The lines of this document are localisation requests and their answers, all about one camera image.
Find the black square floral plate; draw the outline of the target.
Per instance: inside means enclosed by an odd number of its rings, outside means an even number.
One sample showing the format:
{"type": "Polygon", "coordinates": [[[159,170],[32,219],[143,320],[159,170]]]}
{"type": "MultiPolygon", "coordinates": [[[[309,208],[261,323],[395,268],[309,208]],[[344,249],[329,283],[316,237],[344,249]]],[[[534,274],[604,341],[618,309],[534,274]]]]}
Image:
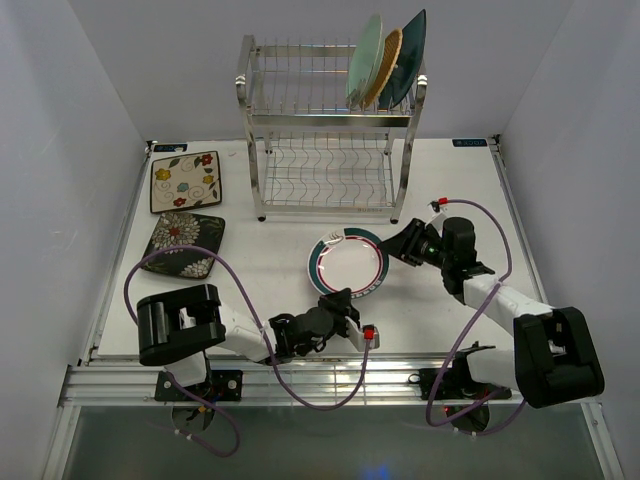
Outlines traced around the black square floral plate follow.
{"type": "Polygon", "coordinates": [[[171,277],[206,279],[215,259],[192,249],[184,249],[183,246],[195,246],[218,253],[225,227],[225,220],[217,216],[188,212],[162,213],[142,258],[170,247],[175,247],[175,250],[148,260],[142,265],[142,269],[171,277]]]}

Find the white plate teal red rim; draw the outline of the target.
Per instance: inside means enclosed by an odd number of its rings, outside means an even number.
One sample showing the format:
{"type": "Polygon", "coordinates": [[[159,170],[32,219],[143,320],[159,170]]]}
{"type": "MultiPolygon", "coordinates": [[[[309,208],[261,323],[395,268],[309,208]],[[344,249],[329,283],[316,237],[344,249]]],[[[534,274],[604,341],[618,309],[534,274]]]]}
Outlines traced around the white plate teal red rim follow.
{"type": "Polygon", "coordinates": [[[321,237],[307,260],[307,274],[321,294],[348,288],[351,297],[362,298],[377,290],[388,274],[389,257],[370,230],[345,227],[321,237]]]}

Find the woven bamboo round plate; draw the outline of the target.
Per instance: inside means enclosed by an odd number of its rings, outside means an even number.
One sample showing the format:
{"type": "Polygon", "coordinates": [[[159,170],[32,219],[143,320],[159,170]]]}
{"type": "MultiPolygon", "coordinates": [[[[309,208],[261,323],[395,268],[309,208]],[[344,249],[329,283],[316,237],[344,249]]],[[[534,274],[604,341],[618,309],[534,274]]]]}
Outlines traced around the woven bamboo round plate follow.
{"type": "Polygon", "coordinates": [[[372,86],[361,102],[361,108],[367,109],[379,97],[395,69],[402,47],[403,32],[400,28],[392,30],[384,41],[382,61],[372,86]]]}

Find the light green floral plate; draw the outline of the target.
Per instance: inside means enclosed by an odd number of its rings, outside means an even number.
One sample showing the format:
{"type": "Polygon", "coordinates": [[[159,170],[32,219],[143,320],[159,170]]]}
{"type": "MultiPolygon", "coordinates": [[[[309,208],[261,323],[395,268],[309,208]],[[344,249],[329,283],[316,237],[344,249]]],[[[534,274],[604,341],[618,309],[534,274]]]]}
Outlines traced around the light green floral plate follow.
{"type": "Polygon", "coordinates": [[[359,108],[377,76],[383,55],[383,21],[373,14],[363,28],[350,59],[345,88],[346,106],[359,108]]]}

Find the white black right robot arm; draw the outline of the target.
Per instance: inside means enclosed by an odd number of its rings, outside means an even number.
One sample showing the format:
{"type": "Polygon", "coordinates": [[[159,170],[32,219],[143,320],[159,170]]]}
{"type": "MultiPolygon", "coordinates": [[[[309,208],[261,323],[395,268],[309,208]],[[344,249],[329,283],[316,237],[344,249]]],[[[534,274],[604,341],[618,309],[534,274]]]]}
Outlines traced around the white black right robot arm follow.
{"type": "Polygon", "coordinates": [[[602,394],[604,374],[583,313],[549,306],[506,285],[478,260],[475,242],[473,223],[450,217],[439,227],[414,219],[378,245],[405,264],[438,268],[451,296],[513,339],[509,349],[456,346],[433,378],[430,395],[445,389],[474,397],[503,388],[543,408],[602,394]]]}

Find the dark teal square plate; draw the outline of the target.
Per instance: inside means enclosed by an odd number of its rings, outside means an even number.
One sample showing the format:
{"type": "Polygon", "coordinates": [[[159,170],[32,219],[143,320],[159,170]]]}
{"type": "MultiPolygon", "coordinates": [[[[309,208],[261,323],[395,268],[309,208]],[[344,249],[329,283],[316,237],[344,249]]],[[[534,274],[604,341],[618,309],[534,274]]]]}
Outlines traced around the dark teal square plate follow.
{"type": "Polygon", "coordinates": [[[408,94],[420,70],[427,32],[427,12],[422,9],[402,29],[402,45],[396,68],[378,98],[378,108],[393,109],[408,94]]]}

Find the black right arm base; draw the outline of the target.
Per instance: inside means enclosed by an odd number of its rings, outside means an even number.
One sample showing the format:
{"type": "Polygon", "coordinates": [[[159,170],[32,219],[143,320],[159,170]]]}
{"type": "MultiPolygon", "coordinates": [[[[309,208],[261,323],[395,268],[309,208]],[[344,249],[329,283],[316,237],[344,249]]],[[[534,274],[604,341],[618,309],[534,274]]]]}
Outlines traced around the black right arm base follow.
{"type": "MultiPolygon", "coordinates": [[[[476,341],[471,347],[457,351],[451,365],[445,369],[435,399],[479,400],[493,392],[497,392],[496,399],[510,399],[512,397],[510,389],[476,382],[468,371],[467,357],[471,353],[488,349],[495,349],[495,346],[480,346],[476,341]]],[[[409,375],[408,383],[419,387],[422,400],[429,398],[439,370],[440,368],[421,368],[409,375]]]]}

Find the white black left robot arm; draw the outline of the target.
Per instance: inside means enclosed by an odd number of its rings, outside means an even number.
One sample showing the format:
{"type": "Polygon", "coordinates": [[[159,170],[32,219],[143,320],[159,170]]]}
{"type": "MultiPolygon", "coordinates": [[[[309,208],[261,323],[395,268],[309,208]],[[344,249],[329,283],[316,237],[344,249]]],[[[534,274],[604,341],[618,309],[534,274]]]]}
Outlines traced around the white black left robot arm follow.
{"type": "Polygon", "coordinates": [[[262,327],[223,304],[211,284],[143,298],[136,311],[139,362],[167,368],[194,400],[211,390],[205,351],[214,346],[266,365],[319,353],[335,336],[359,352],[379,346],[377,329],[360,324],[348,289],[322,295],[307,312],[281,314],[262,327]]]}

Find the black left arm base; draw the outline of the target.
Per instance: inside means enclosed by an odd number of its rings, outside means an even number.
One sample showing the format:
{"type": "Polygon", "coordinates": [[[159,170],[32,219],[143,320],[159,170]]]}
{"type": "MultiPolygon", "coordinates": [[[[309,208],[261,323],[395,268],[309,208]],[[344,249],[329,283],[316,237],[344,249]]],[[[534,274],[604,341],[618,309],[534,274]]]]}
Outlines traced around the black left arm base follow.
{"type": "MultiPolygon", "coordinates": [[[[211,370],[200,384],[186,387],[191,394],[208,402],[239,402],[242,399],[242,370],[211,370]]],[[[154,400],[158,402],[187,402],[192,398],[177,389],[165,371],[158,374],[154,400]]]]}

